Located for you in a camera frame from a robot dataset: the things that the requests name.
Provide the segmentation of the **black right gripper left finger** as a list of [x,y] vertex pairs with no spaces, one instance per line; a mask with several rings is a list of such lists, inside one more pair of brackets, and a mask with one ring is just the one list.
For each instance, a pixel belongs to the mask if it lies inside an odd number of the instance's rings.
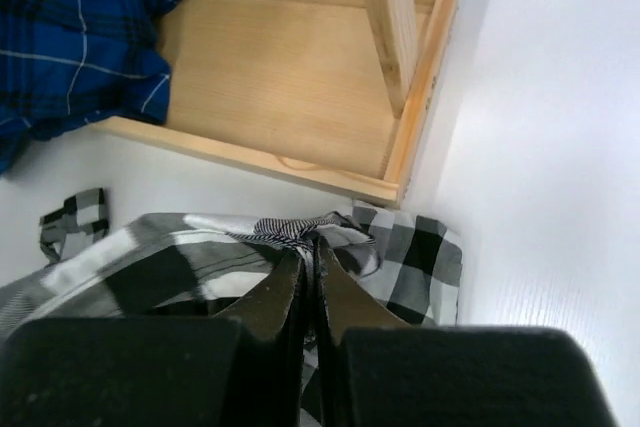
[[5,426],[296,426],[296,254],[213,317],[48,318],[1,349]]

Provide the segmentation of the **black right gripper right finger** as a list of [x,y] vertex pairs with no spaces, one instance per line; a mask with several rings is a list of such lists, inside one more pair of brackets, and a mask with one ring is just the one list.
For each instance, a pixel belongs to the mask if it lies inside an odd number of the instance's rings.
[[594,370],[546,328],[412,326],[316,246],[315,326],[326,426],[611,426]]

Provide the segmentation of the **black white checkered shirt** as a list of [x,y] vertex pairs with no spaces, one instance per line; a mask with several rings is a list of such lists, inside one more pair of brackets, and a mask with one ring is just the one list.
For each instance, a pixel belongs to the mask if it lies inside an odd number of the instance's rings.
[[387,310],[421,327],[458,316],[462,252],[440,222],[363,202],[309,219],[147,214],[1,290],[1,331],[71,314],[111,317],[185,305],[206,313],[255,287],[307,235]]

